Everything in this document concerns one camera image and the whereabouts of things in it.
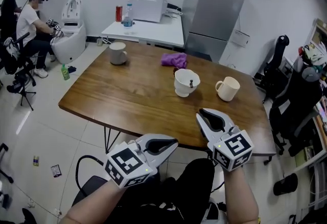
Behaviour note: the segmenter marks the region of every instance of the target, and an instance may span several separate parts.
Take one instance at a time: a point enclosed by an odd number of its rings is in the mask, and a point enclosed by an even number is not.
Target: gray mug
[[[126,44],[122,42],[114,42],[109,46],[110,63],[114,65],[122,65],[127,61]]]

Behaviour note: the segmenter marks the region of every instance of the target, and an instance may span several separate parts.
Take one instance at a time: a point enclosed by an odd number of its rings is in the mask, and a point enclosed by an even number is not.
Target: green bottle
[[[69,75],[68,69],[65,67],[65,64],[62,65],[61,72],[62,72],[64,80],[68,80],[68,79],[71,78],[70,75]]]

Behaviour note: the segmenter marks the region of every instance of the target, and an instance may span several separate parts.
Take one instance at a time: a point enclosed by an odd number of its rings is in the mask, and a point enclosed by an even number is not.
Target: white t-shirt
[[[20,37],[24,36],[26,33],[30,33],[24,40],[23,44],[24,47],[28,42],[30,42],[33,38],[36,37],[36,27],[33,25],[33,22],[38,20],[39,17],[36,14],[36,11],[31,7],[31,5],[27,4],[17,22],[16,28],[16,38],[19,39]]]

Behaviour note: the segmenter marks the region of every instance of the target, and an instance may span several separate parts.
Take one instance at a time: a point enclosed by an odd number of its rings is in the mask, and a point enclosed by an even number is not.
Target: chair wheel
[[[5,151],[8,151],[9,148],[8,148],[8,146],[6,144],[3,144],[3,147],[4,147]]]

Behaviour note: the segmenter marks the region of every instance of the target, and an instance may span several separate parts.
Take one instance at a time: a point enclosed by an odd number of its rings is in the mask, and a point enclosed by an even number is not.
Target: white bowl
[[[175,72],[175,93],[182,97],[188,97],[200,84],[200,77],[191,70],[180,69]]]

